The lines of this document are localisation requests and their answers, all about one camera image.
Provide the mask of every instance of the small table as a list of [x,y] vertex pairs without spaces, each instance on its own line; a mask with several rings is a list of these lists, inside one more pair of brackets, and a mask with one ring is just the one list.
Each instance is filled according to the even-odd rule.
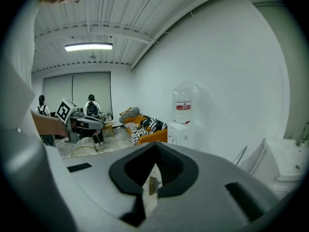
[[114,131],[112,130],[113,122],[105,122],[105,126],[102,129],[103,131],[112,131],[112,137],[114,137]]

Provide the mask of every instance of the couch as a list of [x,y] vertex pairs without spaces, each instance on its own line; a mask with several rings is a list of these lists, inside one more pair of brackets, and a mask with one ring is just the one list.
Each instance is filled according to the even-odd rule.
[[[134,118],[125,118],[125,124],[134,122],[135,124],[140,124],[140,122],[144,119],[143,116],[138,115],[137,117]],[[132,132],[130,128],[126,129],[129,134],[131,135]],[[168,129],[164,130],[158,130],[155,133],[144,135],[139,138],[139,141],[137,142],[137,145],[140,145],[142,143],[149,143],[149,142],[156,142],[156,141],[161,141],[161,142],[168,142]]]

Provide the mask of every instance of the floor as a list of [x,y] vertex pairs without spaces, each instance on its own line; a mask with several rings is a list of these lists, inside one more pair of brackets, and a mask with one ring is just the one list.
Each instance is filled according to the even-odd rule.
[[[125,128],[118,127],[116,129],[113,129],[113,131],[114,131],[114,138],[112,137],[112,133],[110,131],[103,132],[104,144],[100,146],[96,146],[96,148],[98,149],[98,153],[93,148],[93,143],[92,143],[91,138],[83,138],[79,140],[76,144],[65,143],[67,138],[56,140],[56,148],[59,150],[61,157],[64,159],[64,158],[70,158],[71,152],[72,151],[77,152],[77,150],[76,151],[74,150],[81,146],[86,146],[84,147],[83,150],[85,150],[86,153],[89,155],[97,155],[100,153],[100,151],[112,152],[115,150],[121,150],[121,149],[133,146],[131,137]],[[146,217],[148,217],[151,214],[151,212],[155,209],[155,207],[157,206],[157,194],[149,195],[150,176],[156,177],[158,181],[161,181],[161,174],[160,174],[160,171],[157,165],[154,166],[148,179],[143,185],[143,189],[144,189],[143,202],[144,202],[144,209],[145,209]]]

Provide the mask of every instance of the orange pillow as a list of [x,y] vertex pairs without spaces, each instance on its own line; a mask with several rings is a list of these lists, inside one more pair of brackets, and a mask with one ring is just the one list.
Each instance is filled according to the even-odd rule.
[[137,117],[135,118],[135,120],[134,120],[134,124],[140,124],[140,122],[142,121],[142,120],[144,120],[144,119],[146,119],[146,117],[143,117],[142,115],[137,115]]
[[128,108],[126,111],[124,111],[124,112],[120,113],[119,115],[121,116],[123,113],[125,113],[125,112],[129,111],[130,109],[132,109],[132,107]]

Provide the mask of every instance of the wash basin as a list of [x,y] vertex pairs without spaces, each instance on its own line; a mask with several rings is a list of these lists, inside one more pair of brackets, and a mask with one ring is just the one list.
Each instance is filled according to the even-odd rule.
[[297,147],[296,140],[266,138],[264,146],[276,162],[277,180],[298,181],[305,178],[309,167],[309,141]]

